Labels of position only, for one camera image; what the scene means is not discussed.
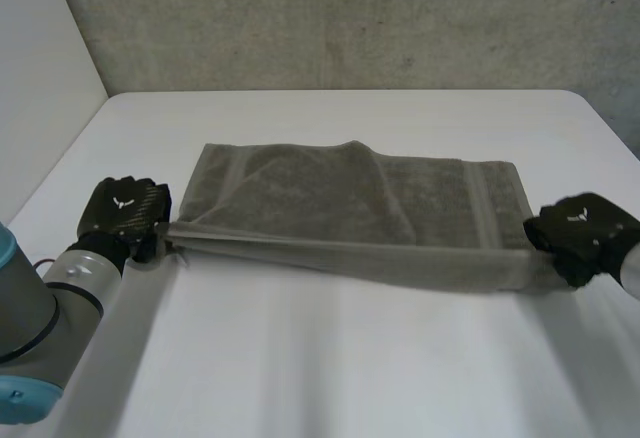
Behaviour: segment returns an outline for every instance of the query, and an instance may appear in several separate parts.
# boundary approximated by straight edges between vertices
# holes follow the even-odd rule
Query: gray towel
[[[334,147],[206,145],[175,246],[445,291],[567,289],[522,228],[505,162]]]

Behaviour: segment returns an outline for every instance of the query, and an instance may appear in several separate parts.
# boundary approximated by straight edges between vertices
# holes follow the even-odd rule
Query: table surface
[[[640,216],[640,164],[563,91],[132,93],[110,99],[10,224],[73,241],[105,176],[169,183],[207,142],[507,160],[532,209],[595,191]],[[197,253],[128,269],[63,399],[2,437],[638,436],[640,303],[609,277],[542,297],[416,291]]]

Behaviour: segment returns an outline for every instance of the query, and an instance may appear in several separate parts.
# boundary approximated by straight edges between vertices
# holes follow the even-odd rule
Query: white wall
[[[65,0],[0,0],[0,221],[106,99]]]

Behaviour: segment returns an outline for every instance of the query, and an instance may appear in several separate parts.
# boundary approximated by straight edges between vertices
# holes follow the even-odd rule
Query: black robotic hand
[[[156,225],[169,221],[171,195],[167,185],[145,178],[107,178],[93,191],[78,224],[78,238],[108,235],[129,257],[148,263],[157,254]]]
[[[619,281],[624,256],[640,241],[640,222],[594,193],[543,207],[524,230],[538,250],[555,255],[556,271],[573,287],[603,272]]]

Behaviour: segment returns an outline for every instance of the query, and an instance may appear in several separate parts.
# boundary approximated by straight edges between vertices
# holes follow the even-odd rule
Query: white logo
[[[589,211],[586,208],[582,209],[582,213],[578,216],[567,216],[567,221],[587,221]]]
[[[129,200],[127,202],[118,201],[118,199],[115,196],[113,197],[113,202],[116,204],[116,206],[118,207],[119,210],[121,210],[125,206],[133,205],[135,203],[135,201],[136,200]]]

